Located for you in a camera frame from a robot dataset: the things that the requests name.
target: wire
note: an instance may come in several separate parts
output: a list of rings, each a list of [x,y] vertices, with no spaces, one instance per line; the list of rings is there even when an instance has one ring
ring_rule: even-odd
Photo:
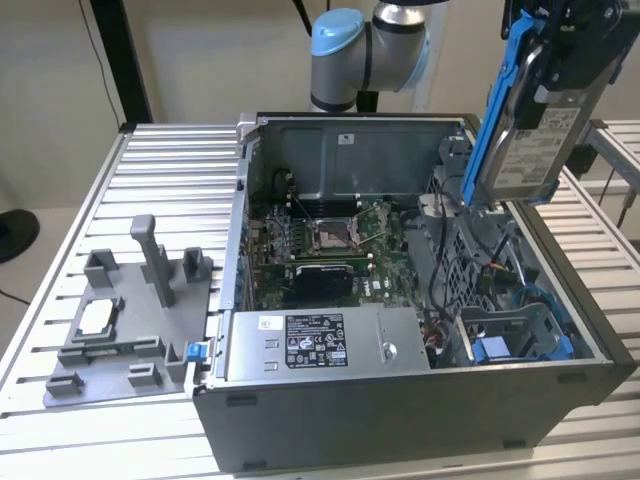
[[[98,49],[96,48],[96,44],[93,41],[93,35],[91,35],[91,29],[89,28],[89,22],[87,21],[87,14],[84,11],[82,0],[78,0],[78,5],[80,6],[80,12],[82,13],[82,20],[84,21],[84,26],[87,29],[87,35],[89,36],[89,41],[91,42],[91,48],[93,48],[93,53],[96,55],[96,60],[98,60],[98,65],[100,65],[100,75],[102,75],[102,85],[104,85],[104,91],[107,94],[107,100],[109,100],[109,105],[111,105],[111,111],[113,112],[113,116],[116,119],[116,129],[119,129],[120,118],[118,117],[118,113],[116,112],[116,107],[113,105],[113,99],[111,98],[111,93],[109,93],[109,87],[107,86],[107,77],[104,73],[104,65],[102,64],[102,60],[100,59],[100,54],[98,54]]]
[[[445,178],[442,182],[442,184],[440,185],[440,194],[442,194],[442,192],[444,192],[444,186],[447,184],[447,182],[449,180],[451,180],[452,178],[462,178],[463,175],[449,175],[447,178]]]
[[[16,297],[15,295],[11,295],[10,293],[5,292],[4,290],[0,290],[0,295],[10,298],[11,300],[15,300],[16,302],[24,303],[26,306],[31,305],[31,303],[27,302],[25,299]]]
[[[311,22],[309,21],[309,15],[307,14],[307,9],[302,3],[302,0],[292,0],[293,4],[298,10],[298,15],[300,15],[300,20],[302,20],[302,24],[304,25],[304,29],[307,31],[307,35],[311,36]]]
[[[616,173],[616,169],[612,168],[611,173],[609,174],[609,178],[607,178],[607,182],[604,184],[604,188],[602,189],[602,193],[600,194],[600,199],[598,200],[598,206],[602,205],[602,201],[604,200],[604,196],[609,190],[609,184],[611,183],[611,179],[613,178],[614,173]]]
[[[623,207],[622,212],[620,212],[620,216],[618,217],[618,222],[616,223],[616,228],[620,228],[622,227],[622,224],[624,223],[624,217],[627,216],[627,212],[629,211],[629,209],[627,207]]]
[[[509,241],[510,238],[511,238],[511,235],[509,235],[508,233],[506,233],[505,236],[502,237],[502,240],[500,241],[498,248],[496,248],[496,251],[493,253],[493,255],[491,255],[491,263],[498,263],[498,260],[500,259],[500,254],[502,253],[502,250],[504,250],[504,247],[507,245],[507,242]]]
[[[451,323],[453,323],[453,318],[449,313],[444,309],[444,307],[439,306],[436,303],[436,299],[433,295],[433,287],[436,283],[436,277],[438,276],[438,271],[442,265],[442,257],[444,255],[445,244],[447,241],[447,210],[444,206],[444,199],[442,197],[442,188],[440,188],[440,205],[442,206],[442,226],[440,227],[440,246],[438,247],[438,254],[436,255],[436,264],[433,267],[433,272],[431,272],[431,279],[429,280],[429,301],[431,305],[438,311],[441,317],[447,317]]]
[[[471,234],[471,238],[473,238],[473,241],[476,242],[479,246],[480,249],[485,253],[485,255],[491,259],[491,257],[493,256],[493,253],[491,252],[491,249],[489,247],[487,247],[487,245],[478,238],[478,235],[476,235],[475,230],[473,229],[473,222],[475,222],[476,218],[478,218],[477,216],[473,216],[471,217],[471,225],[469,226],[469,233]]]
[[[513,294],[513,298],[511,299],[511,302],[514,307],[518,306],[520,297],[525,292],[535,292],[538,295],[540,295],[542,298],[544,298],[549,304],[551,311],[556,316],[556,320],[560,321],[560,319],[562,318],[562,310],[560,310],[560,306],[558,305],[558,302],[556,302],[556,299],[553,298],[551,294],[545,292],[540,287],[533,284],[525,285],[524,287],[522,287],[520,290],[518,290],[516,293]]]
[[[293,198],[296,203],[298,204],[298,206],[300,207],[300,209],[304,212],[304,214],[307,216],[307,218],[309,219],[309,221],[311,222],[311,224],[313,225],[313,218],[311,218],[311,215],[309,215],[309,212],[307,212],[305,210],[305,208],[302,206],[302,203],[300,203],[300,200],[298,200],[298,197],[295,196],[295,194],[291,194],[291,198]]]

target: gray plastic part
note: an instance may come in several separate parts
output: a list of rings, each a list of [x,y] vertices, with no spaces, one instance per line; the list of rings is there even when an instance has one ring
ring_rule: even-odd
[[[187,344],[182,350],[182,356],[178,357],[173,344],[167,346],[167,353],[164,357],[164,365],[169,372],[169,377],[173,382],[184,382],[187,374]]]
[[[47,380],[45,388],[54,397],[64,395],[77,395],[80,393],[84,382],[77,373],[51,377]]]
[[[139,358],[164,357],[164,344],[160,337],[138,338],[140,344],[133,347]]]
[[[93,250],[84,266],[84,274],[93,288],[111,288],[108,272],[118,269],[111,250]]]
[[[182,268],[187,283],[199,282],[207,278],[207,266],[200,247],[185,249]]]
[[[132,387],[158,386],[162,383],[162,377],[155,363],[131,365],[127,379]]]
[[[164,247],[159,248],[153,232],[156,219],[153,215],[136,215],[131,223],[131,237],[140,243],[142,253],[147,261],[145,278],[151,280],[158,292],[158,299],[163,307],[170,307],[175,301],[169,285],[171,268]]]
[[[112,288],[87,285],[65,346],[58,352],[51,377],[54,390],[45,393],[46,407],[184,391],[186,347],[204,336],[213,261],[198,249],[189,249],[183,260],[167,265],[166,270],[174,272],[169,288],[175,302],[169,308],[158,301],[155,285],[145,281],[141,264],[107,270]],[[84,308],[99,299],[114,302],[116,318],[100,334],[81,335],[78,326]],[[155,370],[146,376],[136,369],[149,364]],[[75,374],[82,379],[82,388],[56,390],[56,379]]]

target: warning label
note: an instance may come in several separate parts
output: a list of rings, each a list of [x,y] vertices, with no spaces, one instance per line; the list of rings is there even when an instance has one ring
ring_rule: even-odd
[[[286,337],[289,368],[348,365],[342,314],[287,315]]]

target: aluminum extrusion table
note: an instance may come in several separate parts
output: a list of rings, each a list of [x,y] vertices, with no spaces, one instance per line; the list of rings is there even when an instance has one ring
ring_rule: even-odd
[[[584,143],[593,146],[629,186],[640,192],[640,121],[596,121],[586,132]]]
[[[217,309],[236,163],[234,126],[149,125],[118,136],[0,363],[0,478],[228,477],[218,472],[195,408],[184,394],[55,411],[44,409],[42,396],[85,287],[86,255],[111,248],[118,262],[142,260],[128,235],[136,214],[156,215],[158,243],[166,246],[169,257],[201,246],[214,259],[210,310]],[[640,360],[640,256],[567,171],[552,203],[539,211]],[[214,314],[208,324],[214,331]],[[640,373],[603,404],[573,411],[533,450],[278,478],[445,476],[640,478]]]

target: blue latch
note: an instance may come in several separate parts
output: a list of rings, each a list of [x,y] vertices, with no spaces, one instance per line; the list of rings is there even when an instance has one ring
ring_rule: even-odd
[[[203,343],[190,343],[187,347],[187,362],[203,363],[207,359],[208,348]]]

